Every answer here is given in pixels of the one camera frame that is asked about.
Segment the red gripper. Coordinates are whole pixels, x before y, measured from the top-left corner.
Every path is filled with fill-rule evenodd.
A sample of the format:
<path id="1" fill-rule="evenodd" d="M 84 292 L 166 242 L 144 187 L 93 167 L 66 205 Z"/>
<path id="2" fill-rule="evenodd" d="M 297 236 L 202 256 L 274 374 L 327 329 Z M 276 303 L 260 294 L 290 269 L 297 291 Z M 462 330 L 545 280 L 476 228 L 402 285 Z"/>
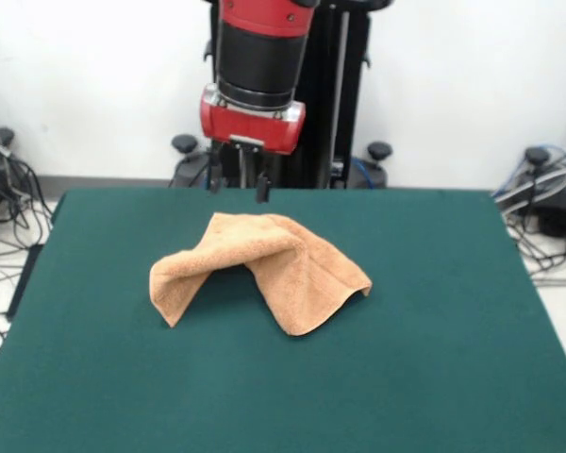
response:
<path id="1" fill-rule="evenodd" d="M 209 190 L 220 189 L 221 143 L 244 143 L 252 148 L 279 155 L 290 155 L 296 148 L 306 118 L 306 106 L 292 101 L 283 110 L 245 109 L 227 101 L 216 84 L 207 84 L 200 101 L 200 122 L 204 135 L 212 139 L 209 156 Z M 270 159 L 258 155 L 256 200 L 268 203 L 270 197 Z"/>

